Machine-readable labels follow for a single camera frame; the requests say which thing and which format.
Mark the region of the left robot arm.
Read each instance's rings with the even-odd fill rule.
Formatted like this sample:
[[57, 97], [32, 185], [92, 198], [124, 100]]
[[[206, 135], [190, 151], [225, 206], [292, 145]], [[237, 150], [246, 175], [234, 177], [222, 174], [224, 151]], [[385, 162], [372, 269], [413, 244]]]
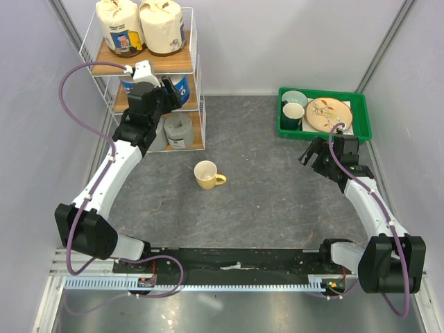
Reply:
[[131, 171], [157, 137], [163, 115], [181, 108], [179, 91], [168, 76], [161, 85], [136, 83], [128, 95], [129, 108], [110, 138], [108, 151], [96, 174], [71, 204], [60, 204], [55, 219], [62, 245], [96, 259], [124, 258], [138, 273], [147, 272], [152, 256], [148, 244], [119, 234], [109, 223], [112, 204]]

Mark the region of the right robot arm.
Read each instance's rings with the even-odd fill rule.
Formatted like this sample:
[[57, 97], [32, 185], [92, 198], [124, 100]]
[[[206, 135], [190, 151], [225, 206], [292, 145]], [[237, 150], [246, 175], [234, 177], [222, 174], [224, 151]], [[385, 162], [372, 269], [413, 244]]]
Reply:
[[370, 168], [359, 164], [359, 140], [337, 135], [329, 143], [316, 137], [300, 156], [313, 170], [335, 182], [352, 203], [362, 222], [368, 244], [360, 250], [347, 240], [326, 239], [318, 255], [319, 268], [333, 273], [341, 266], [358, 275], [366, 293], [417, 293], [422, 280], [426, 245], [411, 236], [383, 201]]

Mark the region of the grey paper roll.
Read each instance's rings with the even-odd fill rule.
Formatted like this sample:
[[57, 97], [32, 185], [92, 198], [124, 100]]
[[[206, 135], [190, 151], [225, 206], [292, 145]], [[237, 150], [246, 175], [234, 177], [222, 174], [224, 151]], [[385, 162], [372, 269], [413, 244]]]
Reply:
[[169, 142], [164, 131], [164, 121], [164, 117], [161, 116], [155, 131], [156, 137], [149, 146], [148, 152], [161, 152], [168, 146]]
[[185, 114], [174, 113], [166, 118], [164, 131], [173, 150], [188, 149], [194, 143], [193, 123]]

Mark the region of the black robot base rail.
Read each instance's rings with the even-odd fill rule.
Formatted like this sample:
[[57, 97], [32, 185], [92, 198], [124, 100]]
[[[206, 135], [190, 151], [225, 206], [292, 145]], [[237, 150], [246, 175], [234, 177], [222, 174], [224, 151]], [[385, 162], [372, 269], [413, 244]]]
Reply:
[[168, 255], [184, 269], [185, 283], [216, 284], [306, 282], [310, 275], [323, 280], [357, 278], [338, 264], [325, 261], [317, 250], [272, 248], [151, 248], [143, 258]]

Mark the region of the beige paper roll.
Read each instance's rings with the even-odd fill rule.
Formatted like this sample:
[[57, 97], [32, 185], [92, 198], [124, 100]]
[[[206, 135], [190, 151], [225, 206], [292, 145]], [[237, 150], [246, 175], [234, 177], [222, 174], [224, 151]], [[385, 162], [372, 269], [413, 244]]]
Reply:
[[139, 18], [146, 46], [157, 56], [179, 52], [186, 42], [180, 5], [174, 1], [141, 1]]
[[96, 3], [95, 13], [109, 50], [121, 58], [131, 58], [146, 48], [139, 9], [128, 0]]

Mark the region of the white blue paper roll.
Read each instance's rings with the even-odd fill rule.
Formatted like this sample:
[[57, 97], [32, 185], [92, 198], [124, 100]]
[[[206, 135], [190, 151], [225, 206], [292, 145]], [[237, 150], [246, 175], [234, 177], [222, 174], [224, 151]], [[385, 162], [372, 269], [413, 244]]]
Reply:
[[185, 74], [171, 74], [167, 77], [171, 80], [175, 89], [179, 91], [181, 104], [184, 106], [191, 94], [187, 76]]
[[119, 80], [121, 82], [121, 86], [123, 87], [125, 93], [129, 94], [132, 88], [135, 86], [135, 81], [132, 76], [120, 76]]

